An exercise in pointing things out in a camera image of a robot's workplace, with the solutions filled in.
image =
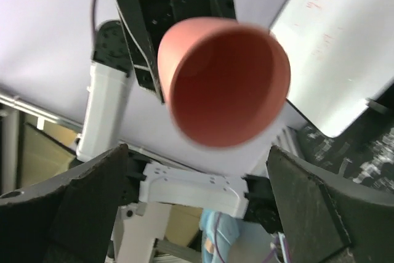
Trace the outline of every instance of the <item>blue towel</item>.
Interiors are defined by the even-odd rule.
[[[215,241],[215,226],[218,217],[218,212],[205,209],[200,218],[199,227],[203,231],[203,263],[222,263],[216,249],[213,254],[205,249],[204,245],[207,238],[217,246],[223,260],[227,262],[231,245],[239,237],[237,219],[227,214],[222,214],[217,229],[217,241]]]

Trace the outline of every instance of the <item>whiteboard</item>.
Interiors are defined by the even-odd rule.
[[[290,0],[272,31],[291,63],[288,99],[336,137],[394,78],[394,0]]]
[[[235,0],[240,20],[268,27],[286,0]],[[0,0],[0,91],[83,123],[92,50],[90,0]],[[99,0],[98,22],[118,18],[115,0]],[[221,174],[250,172],[285,124],[302,119],[285,106],[252,142],[210,150],[186,140],[166,106],[136,84],[129,97],[122,139],[181,163]]]

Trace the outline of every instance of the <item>white plastic casing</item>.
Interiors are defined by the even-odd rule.
[[[240,177],[224,177],[200,172],[184,171],[148,164],[143,172],[147,177],[140,183],[139,200],[182,204],[223,212],[243,218],[248,200],[247,183]]]
[[[90,67],[89,100],[76,155],[86,162],[115,147],[132,80],[125,72],[100,63]]]

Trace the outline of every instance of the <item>blue cloth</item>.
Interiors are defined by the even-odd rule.
[[[201,215],[199,227],[203,231],[203,263],[222,263],[217,251],[215,249],[214,253],[209,253],[204,245],[207,238],[217,246],[219,253],[223,260],[227,262],[228,253],[230,252],[231,245],[239,237],[239,227],[237,219],[227,215],[222,214],[220,216],[220,221],[217,229],[217,241],[215,241],[215,226],[217,224],[217,219],[219,218],[219,212],[211,211],[205,209]]]

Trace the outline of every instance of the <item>purple cable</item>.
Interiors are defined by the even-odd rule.
[[[216,223],[215,223],[215,230],[214,230],[214,240],[215,240],[215,241],[214,241],[214,246],[215,246],[215,250],[216,250],[217,256],[219,257],[220,261],[222,261],[222,263],[226,263],[226,262],[224,261],[222,255],[220,254],[219,248],[217,247],[217,243],[216,243],[216,242],[217,242],[217,232],[218,232],[218,229],[219,229],[219,222],[220,222],[220,218],[221,218],[221,217],[222,217],[222,213],[220,212],[219,215],[218,215],[218,217],[217,217]],[[263,260],[262,263],[268,263],[268,262],[270,262],[271,259],[274,257],[275,252],[276,252],[275,248],[272,249],[272,250],[270,251],[270,253],[268,254],[268,256]]]

